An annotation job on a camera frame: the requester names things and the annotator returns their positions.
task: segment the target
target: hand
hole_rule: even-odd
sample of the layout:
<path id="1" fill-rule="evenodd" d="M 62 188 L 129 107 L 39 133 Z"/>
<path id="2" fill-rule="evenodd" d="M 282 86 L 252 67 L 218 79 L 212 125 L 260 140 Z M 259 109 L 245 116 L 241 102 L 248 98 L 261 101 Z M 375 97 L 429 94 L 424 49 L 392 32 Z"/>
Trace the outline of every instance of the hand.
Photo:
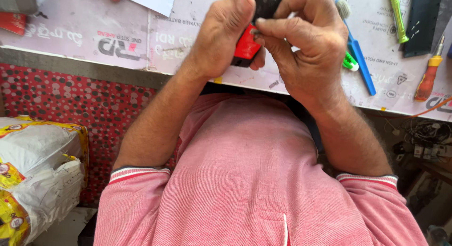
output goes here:
<path id="1" fill-rule="evenodd" d="M 240 35 L 253 18 L 254 0 L 219 0 L 212 3 L 201 25 L 196 41 L 184 61 L 196 77 L 209 80 L 221 76 L 234 57 Z M 250 68 L 258 70 L 265 64 L 262 47 Z"/>
<path id="2" fill-rule="evenodd" d="M 287 19 L 291 12 L 296 17 Z M 255 38 L 272 54 L 287 91 L 310 112 L 337 105 L 348 32 L 334 2 L 282 0 L 274 18 L 256 21 Z"/>

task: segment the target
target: shirt sleeve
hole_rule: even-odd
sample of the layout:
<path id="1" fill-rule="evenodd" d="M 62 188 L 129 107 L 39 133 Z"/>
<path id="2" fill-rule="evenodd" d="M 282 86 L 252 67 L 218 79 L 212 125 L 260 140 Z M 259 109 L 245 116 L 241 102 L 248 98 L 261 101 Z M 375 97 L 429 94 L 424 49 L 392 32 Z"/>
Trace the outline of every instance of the shirt sleeve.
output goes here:
<path id="1" fill-rule="evenodd" d="M 150 244 L 169 179 L 169 169 L 127 166 L 114 170 L 100 196 L 94 245 Z"/>
<path id="2" fill-rule="evenodd" d="M 398 177 L 339 174 L 336 179 L 352 198 L 375 245 L 428 245 L 406 200 L 397 191 Z"/>

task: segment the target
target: red polka dot fabric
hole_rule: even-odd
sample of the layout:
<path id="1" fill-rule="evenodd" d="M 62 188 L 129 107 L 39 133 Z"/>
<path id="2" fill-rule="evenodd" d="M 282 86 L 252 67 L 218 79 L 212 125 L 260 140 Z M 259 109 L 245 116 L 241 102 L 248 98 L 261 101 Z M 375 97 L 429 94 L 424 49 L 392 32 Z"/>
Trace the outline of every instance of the red polka dot fabric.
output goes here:
<path id="1" fill-rule="evenodd" d="M 0 74 L 6 116 L 24 114 L 88 128 L 88 186 L 80 203 L 97 207 L 124 133 L 155 90 L 8 64 L 0 64 Z M 168 160 L 170 169 L 180 143 Z"/>

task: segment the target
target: man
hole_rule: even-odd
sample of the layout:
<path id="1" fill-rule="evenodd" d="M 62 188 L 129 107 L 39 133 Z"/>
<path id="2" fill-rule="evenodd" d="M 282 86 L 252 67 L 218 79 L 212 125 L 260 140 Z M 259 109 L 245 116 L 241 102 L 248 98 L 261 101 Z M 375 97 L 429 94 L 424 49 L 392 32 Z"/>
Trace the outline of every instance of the man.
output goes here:
<path id="1" fill-rule="evenodd" d="M 283 103 L 199 96 L 229 66 L 254 9 L 254 0 L 210 7 L 184 63 L 123 140 L 94 244 L 426 245 L 385 152 L 340 86 L 347 29 L 332 0 L 283 0 L 274 19 L 256 21 L 256 42 L 314 117 L 328 160 L 344 172 L 336 179 L 316 165 L 307 127 Z M 251 68 L 263 62 L 261 53 Z M 178 136 L 170 174 L 162 166 Z"/>

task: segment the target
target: workbench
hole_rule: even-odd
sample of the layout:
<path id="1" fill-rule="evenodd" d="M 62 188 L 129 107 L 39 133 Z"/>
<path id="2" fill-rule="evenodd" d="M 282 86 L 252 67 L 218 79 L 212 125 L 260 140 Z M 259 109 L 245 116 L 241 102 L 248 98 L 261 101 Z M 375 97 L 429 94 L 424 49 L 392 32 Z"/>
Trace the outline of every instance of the workbench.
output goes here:
<path id="1" fill-rule="evenodd" d="M 214 1 L 175 0 L 171 15 L 165 17 L 129 0 L 45 0 L 39 9 L 42 13 L 28 17 L 25 36 L 0 30 L 0 47 L 172 75 L 188 54 Z M 343 68 L 342 87 L 351 104 L 412 115 L 452 94 L 452 59 L 446 57 L 452 43 L 452 22 L 446 27 L 444 61 L 438 67 L 432 95 L 419 103 L 413 96 L 431 55 L 403 58 L 389 0 L 347 1 L 353 12 L 347 23 L 361 45 L 377 91 L 370 96 L 359 72 Z M 410 0 L 400 2 L 407 22 Z M 450 7 L 451 2 L 441 6 Z M 399 77 L 406 78 L 402 88 L 396 85 Z M 266 66 L 258 71 L 232 66 L 212 81 L 288 94 L 270 54 Z M 424 117 L 450 121 L 452 103 Z"/>

